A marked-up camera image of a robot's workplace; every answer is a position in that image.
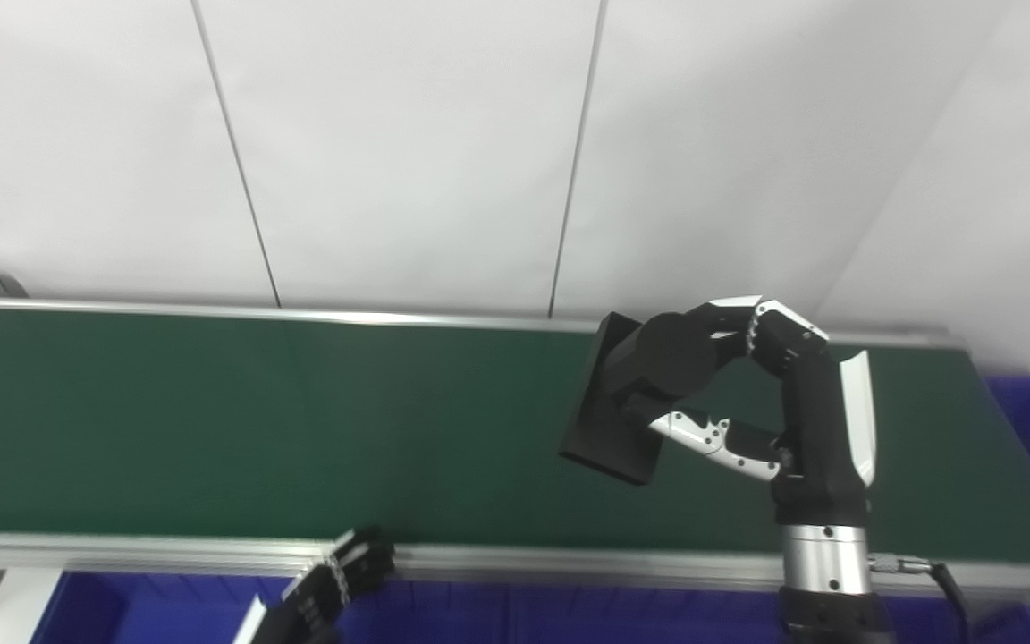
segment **cable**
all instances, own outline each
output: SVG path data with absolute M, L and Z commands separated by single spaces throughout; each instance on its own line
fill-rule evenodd
M 960 591 L 956 579 L 952 578 L 948 566 L 939 562 L 932 562 L 932 567 L 928 570 L 928 576 L 935 581 L 940 590 L 945 592 L 945 599 L 952 604 L 952 610 L 956 612 L 957 628 L 960 629 L 961 644 L 969 644 L 972 641 L 972 633 L 968 631 L 968 606 L 964 601 L 964 592 Z
M 956 579 L 952 578 L 948 566 L 939 562 L 929 562 L 912 554 L 894 554 L 891 552 L 874 552 L 869 554 L 869 570 L 884 574 L 927 574 L 931 576 L 936 586 L 945 592 L 945 599 L 952 605 L 956 613 L 957 629 L 960 632 L 960 644 L 972 643 L 972 633 L 968 631 L 968 605 L 964 601 L 964 592 Z

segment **robotic hand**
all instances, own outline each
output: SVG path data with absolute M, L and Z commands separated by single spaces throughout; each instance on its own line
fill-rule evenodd
M 281 604 L 266 608 L 254 600 L 234 644 L 338 644 L 333 624 L 349 603 L 383 585 L 396 570 L 396 547 L 379 527 L 348 531 L 319 566 L 294 579 Z
M 865 538 L 876 469 L 869 355 L 839 363 L 827 345 L 818 327 L 759 296 L 708 302 L 645 325 L 612 313 L 599 327 L 587 388 L 560 452 L 646 484 L 670 437 L 769 481 L 784 537 L 780 599 L 790 639 L 892 641 L 884 604 L 871 591 Z M 781 379 L 781 435 L 675 408 L 741 355 Z

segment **cable connector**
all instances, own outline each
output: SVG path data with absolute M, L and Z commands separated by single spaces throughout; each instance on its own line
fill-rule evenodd
M 869 570 L 887 574 L 928 574 L 932 571 L 932 563 L 912 554 L 872 552 L 869 554 Z

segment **black rectangular object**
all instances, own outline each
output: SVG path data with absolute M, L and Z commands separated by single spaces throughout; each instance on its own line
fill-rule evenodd
M 600 383 L 602 366 L 618 342 L 641 327 L 625 315 L 612 313 L 598 326 L 586 366 L 583 399 L 572 414 L 559 455 L 610 474 L 629 484 L 647 484 L 654 477 L 661 435 L 629 423 L 618 412 Z

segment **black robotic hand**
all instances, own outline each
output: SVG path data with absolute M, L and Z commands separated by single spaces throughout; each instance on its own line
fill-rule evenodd
M 348 531 L 336 540 L 325 563 L 291 583 L 278 607 L 269 608 L 252 644 L 336 644 L 333 624 L 348 603 L 383 585 L 396 563 L 396 547 L 379 527 Z

